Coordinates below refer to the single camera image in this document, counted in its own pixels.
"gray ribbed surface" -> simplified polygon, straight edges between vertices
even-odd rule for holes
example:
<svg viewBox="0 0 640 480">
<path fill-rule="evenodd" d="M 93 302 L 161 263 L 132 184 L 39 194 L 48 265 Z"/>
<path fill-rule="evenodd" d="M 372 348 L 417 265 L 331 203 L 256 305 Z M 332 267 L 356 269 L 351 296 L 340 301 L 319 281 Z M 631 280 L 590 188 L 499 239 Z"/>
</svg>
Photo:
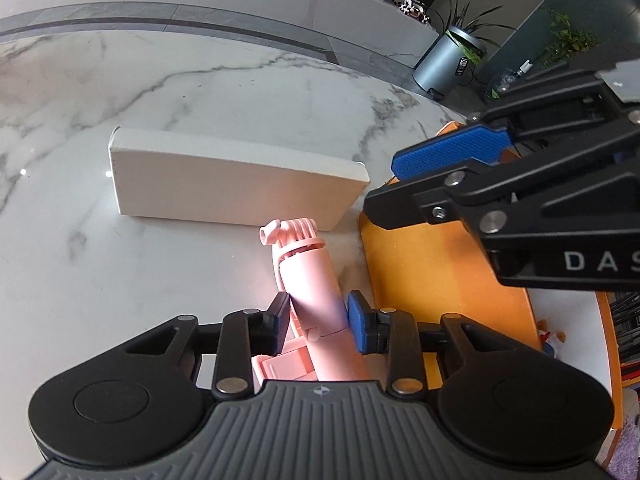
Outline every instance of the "gray ribbed surface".
<svg viewBox="0 0 640 480">
<path fill-rule="evenodd" d="M 118 471 L 50 462 L 34 480 L 605 479 L 594 463 L 558 473 L 505 471 L 463 454 L 419 404 L 389 399 L 377 383 L 271 381 L 224 402 L 183 448 Z"/>
</svg>

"white lettering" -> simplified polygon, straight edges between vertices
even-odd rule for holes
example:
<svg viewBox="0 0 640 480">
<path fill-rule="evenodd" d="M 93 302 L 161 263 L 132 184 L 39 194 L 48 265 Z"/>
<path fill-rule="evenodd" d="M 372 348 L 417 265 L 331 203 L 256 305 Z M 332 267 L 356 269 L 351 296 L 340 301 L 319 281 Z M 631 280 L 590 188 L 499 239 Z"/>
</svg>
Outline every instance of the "white lettering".
<svg viewBox="0 0 640 480">
<path fill-rule="evenodd" d="M 577 258 L 578 261 L 576 265 L 574 265 L 575 260 L 572 258 Z M 565 251 L 564 262 L 566 264 L 566 270 L 583 270 L 584 269 L 584 256 L 582 256 L 582 253 L 579 253 L 577 251 Z"/>
<path fill-rule="evenodd" d="M 602 259 L 600 260 L 600 265 L 598 266 L 598 272 L 602 269 L 613 269 L 618 272 L 618 266 L 616 265 L 616 261 L 613 259 L 611 252 L 604 251 L 602 255 Z"/>
<path fill-rule="evenodd" d="M 635 264 L 640 264 L 640 251 L 636 251 L 635 253 L 633 253 L 631 255 L 631 259 L 634 261 Z M 631 270 L 633 272 L 640 272 L 640 267 L 636 267 L 635 265 L 632 265 Z"/>
</svg>

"white rectangular box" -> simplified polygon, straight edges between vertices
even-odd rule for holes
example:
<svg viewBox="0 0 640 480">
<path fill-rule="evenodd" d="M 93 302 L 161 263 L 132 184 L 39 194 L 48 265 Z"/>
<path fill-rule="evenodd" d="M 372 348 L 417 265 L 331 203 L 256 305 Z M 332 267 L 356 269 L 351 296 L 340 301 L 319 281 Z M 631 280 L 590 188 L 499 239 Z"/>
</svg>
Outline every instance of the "white rectangular box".
<svg viewBox="0 0 640 480">
<path fill-rule="evenodd" d="M 123 215 L 263 226 L 308 217 L 330 231 L 369 183 L 363 164 L 240 140 L 116 128 Z"/>
</svg>

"purple plush fabric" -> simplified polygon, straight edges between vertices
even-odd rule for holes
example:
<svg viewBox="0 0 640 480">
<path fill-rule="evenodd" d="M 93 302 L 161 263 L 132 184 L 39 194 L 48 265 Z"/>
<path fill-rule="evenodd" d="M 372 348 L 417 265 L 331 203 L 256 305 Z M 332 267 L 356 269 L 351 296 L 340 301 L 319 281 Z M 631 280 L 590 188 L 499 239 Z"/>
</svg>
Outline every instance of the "purple plush fabric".
<svg viewBox="0 0 640 480">
<path fill-rule="evenodd" d="M 622 433 L 618 439 L 607 471 L 617 480 L 636 480 L 638 478 L 638 445 L 640 433 L 630 416 L 625 417 Z"/>
</svg>

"blue textured pad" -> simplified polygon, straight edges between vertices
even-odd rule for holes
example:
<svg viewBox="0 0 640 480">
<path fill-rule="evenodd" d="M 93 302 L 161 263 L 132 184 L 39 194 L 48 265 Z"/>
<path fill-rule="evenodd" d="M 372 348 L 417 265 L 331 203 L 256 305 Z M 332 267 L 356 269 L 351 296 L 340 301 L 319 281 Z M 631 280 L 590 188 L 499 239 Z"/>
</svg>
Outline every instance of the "blue textured pad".
<svg viewBox="0 0 640 480">
<path fill-rule="evenodd" d="M 394 155 L 391 171 L 398 180 L 408 180 L 467 158 L 495 164 L 503 150 L 511 145 L 506 130 L 472 126 L 401 150 Z"/>
<path fill-rule="evenodd" d="M 366 348 L 366 330 L 362 308 L 358 303 L 358 297 L 351 293 L 347 297 L 347 314 L 349 316 L 349 327 L 356 341 L 358 352 L 364 352 Z"/>
</svg>

